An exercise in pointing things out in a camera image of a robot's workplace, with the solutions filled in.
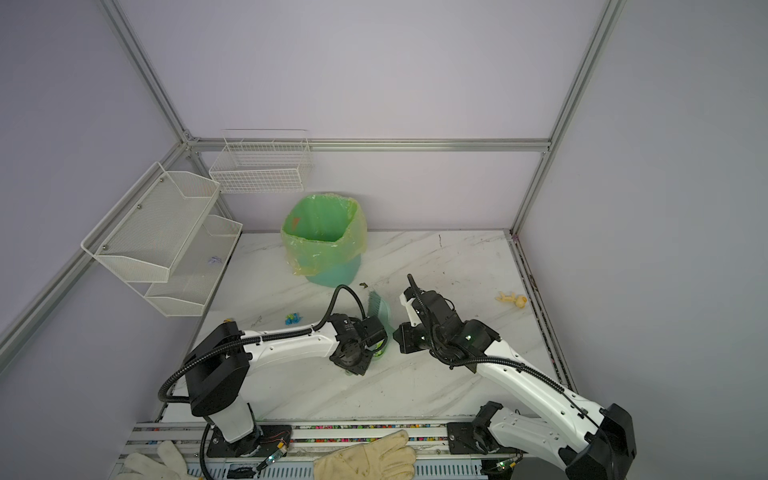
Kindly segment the green plastic dustpan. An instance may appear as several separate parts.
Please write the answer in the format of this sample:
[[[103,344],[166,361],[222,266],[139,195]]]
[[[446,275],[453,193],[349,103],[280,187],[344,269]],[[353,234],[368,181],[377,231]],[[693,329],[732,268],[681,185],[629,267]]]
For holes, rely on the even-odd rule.
[[[384,342],[379,342],[372,349],[362,345],[351,346],[347,352],[348,363],[346,373],[348,375],[364,376],[373,361],[380,359],[386,350]]]

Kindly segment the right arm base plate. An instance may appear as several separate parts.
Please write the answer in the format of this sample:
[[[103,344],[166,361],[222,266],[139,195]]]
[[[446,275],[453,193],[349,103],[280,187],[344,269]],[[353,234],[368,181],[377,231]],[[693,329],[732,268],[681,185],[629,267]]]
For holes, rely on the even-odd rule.
[[[525,454],[524,450],[502,446],[491,434],[489,422],[449,422],[446,428],[452,455]]]

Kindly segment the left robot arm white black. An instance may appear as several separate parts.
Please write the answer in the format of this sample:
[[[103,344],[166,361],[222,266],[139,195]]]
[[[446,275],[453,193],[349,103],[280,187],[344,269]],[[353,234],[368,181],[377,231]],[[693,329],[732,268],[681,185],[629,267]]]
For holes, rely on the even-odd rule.
[[[205,419],[230,445],[258,439],[261,428],[241,389],[259,369],[293,361],[326,359],[363,376],[387,343],[380,320],[333,314],[318,326],[273,332],[239,329],[226,322],[214,329],[184,361],[182,374],[191,414]]]

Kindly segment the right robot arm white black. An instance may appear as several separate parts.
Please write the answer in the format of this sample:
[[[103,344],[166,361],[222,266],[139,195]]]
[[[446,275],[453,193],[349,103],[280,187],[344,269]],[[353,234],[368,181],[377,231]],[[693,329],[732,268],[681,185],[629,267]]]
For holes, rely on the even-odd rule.
[[[631,415],[602,407],[525,360],[480,320],[462,320],[434,290],[408,287],[399,297],[408,319],[393,334],[403,354],[427,351],[451,369],[467,368],[510,392],[534,412],[528,418],[489,401],[457,440],[472,452],[532,454],[570,479],[624,479],[637,456]]]

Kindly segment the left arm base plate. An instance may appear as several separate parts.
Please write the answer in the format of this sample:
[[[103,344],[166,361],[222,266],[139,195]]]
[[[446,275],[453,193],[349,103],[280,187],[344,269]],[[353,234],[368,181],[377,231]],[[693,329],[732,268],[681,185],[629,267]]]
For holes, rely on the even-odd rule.
[[[280,442],[290,444],[293,428],[290,425],[257,424],[251,433],[235,442],[227,442],[218,427],[212,430],[206,456],[210,458],[266,458],[274,453]]]

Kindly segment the green hand brush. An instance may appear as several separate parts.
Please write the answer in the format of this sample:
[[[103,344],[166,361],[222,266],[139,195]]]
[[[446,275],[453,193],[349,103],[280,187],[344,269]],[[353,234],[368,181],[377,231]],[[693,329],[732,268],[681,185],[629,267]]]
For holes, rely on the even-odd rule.
[[[375,316],[385,329],[385,332],[391,336],[394,327],[391,323],[392,312],[389,303],[375,290],[371,290],[368,295],[368,316]]]

